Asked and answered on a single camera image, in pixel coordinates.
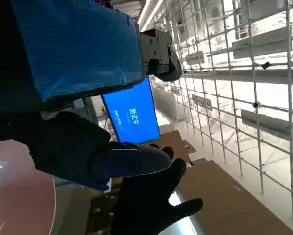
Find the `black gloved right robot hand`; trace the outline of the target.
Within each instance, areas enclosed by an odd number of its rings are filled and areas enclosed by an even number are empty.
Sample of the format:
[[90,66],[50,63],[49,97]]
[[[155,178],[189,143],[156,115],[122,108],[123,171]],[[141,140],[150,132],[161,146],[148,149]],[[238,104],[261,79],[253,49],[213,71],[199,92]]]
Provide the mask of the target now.
[[200,198],[173,206],[169,198],[186,172],[186,163],[164,147],[172,164],[164,171],[124,178],[113,210],[112,235],[157,235],[175,222],[196,214],[203,207]]

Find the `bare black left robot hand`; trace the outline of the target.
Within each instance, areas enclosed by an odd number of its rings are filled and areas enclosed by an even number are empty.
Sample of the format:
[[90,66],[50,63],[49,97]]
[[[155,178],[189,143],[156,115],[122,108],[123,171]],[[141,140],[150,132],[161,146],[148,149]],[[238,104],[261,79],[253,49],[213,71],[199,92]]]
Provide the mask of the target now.
[[105,191],[110,178],[170,167],[154,147],[117,143],[65,111],[71,102],[181,77],[171,36],[92,0],[0,0],[0,141],[26,145],[37,170]]

